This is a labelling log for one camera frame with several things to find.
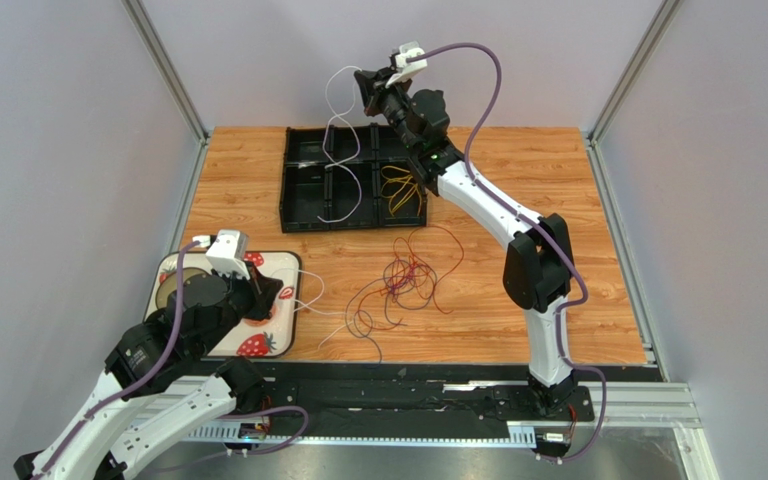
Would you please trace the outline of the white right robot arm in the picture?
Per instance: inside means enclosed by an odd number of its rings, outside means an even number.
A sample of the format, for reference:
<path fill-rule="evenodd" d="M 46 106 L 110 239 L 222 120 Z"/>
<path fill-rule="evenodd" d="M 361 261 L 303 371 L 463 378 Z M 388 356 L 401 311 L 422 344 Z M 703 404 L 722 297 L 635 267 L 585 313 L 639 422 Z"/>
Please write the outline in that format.
<path fill-rule="evenodd" d="M 566 303 L 571 290 L 572 248 L 566 221 L 518 205 L 472 166 L 450 140 L 440 90 L 408 92 L 392 68 L 355 72 L 369 117 L 383 116 L 408 152 L 420 186 L 451 202 L 487 230 L 505 249 L 502 284 L 525 315 L 530 383 L 545 396 L 573 389 L 566 357 Z"/>

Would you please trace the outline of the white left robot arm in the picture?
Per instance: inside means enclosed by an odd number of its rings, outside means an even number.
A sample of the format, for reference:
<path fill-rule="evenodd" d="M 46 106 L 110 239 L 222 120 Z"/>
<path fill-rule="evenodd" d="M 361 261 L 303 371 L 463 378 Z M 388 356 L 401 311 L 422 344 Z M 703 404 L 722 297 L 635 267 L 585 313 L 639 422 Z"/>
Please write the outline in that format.
<path fill-rule="evenodd" d="M 133 479 L 200 425 L 265 405 L 265 380 L 244 354 L 221 363 L 183 400 L 133 427 L 135 417 L 247 319 L 268 320 L 283 281 L 257 270 L 174 275 L 164 307 L 127 330 L 90 397 L 54 443 L 20 456 L 20 479 Z"/>

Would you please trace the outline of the black compartment organizer box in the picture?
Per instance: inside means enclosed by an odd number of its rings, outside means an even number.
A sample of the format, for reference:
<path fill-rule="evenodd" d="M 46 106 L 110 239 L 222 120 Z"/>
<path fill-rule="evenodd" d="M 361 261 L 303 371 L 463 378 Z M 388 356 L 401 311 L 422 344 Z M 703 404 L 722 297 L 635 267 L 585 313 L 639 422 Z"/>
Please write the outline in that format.
<path fill-rule="evenodd" d="M 284 233 L 424 227 L 427 196 L 390 127 L 289 128 L 279 214 Z"/>

